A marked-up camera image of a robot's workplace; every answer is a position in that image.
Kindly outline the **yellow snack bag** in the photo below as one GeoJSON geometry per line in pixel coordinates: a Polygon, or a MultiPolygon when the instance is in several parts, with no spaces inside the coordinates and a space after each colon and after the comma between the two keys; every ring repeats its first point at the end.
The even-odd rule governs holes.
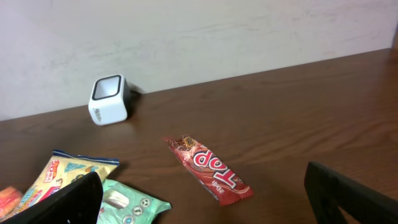
{"type": "Polygon", "coordinates": [[[11,218],[41,202],[87,173],[96,172],[101,181],[104,181],[118,166],[118,159],[72,155],[61,150],[54,150],[36,181],[23,195],[16,208],[6,215],[6,218],[11,218]]]}

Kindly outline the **small orange snack packet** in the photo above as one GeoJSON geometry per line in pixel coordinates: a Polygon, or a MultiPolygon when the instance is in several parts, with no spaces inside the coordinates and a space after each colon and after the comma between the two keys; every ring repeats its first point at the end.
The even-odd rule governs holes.
{"type": "Polygon", "coordinates": [[[1,220],[5,219],[20,203],[22,194],[14,187],[8,186],[1,190],[0,209],[1,220]]]}

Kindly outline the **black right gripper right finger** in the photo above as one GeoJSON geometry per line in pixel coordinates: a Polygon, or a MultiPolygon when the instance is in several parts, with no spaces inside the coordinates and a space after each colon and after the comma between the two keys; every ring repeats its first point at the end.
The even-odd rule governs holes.
{"type": "Polygon", "coordinates": [[[346,223],[342,210],[360,223],[397,223],[396,200],[320,163],[308,163],[304,186],[318,223],[346,223]]]}

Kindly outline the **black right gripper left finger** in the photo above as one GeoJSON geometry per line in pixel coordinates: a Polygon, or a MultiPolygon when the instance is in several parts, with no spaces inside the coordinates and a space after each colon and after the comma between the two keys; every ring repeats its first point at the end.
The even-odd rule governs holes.
{"type": "Polygon", "coordinates": [[[90,172],[4,223],[95,224],[102,198],[101,179],[96,172],[90,172]]]}

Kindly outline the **teal wet wipes pack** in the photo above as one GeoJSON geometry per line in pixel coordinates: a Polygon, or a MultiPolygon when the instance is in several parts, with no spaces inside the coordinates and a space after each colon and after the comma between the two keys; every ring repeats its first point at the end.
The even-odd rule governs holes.
{"type": "Polygon", "coordinates": [[[97,224],[151,224],[171,204],[115,180],[103,182],[103,199],[97,224]]]}

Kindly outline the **red brown chocolate bar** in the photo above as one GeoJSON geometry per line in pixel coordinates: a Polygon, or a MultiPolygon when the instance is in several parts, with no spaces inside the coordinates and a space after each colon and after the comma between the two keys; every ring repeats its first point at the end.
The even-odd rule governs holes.
{"type": "Polygon", "coordinates": [[[182,165],[220,205],[230,205],[254,195],[252,188],[213,151],[191,136],[166,139],[165,142],[182,165]]]}

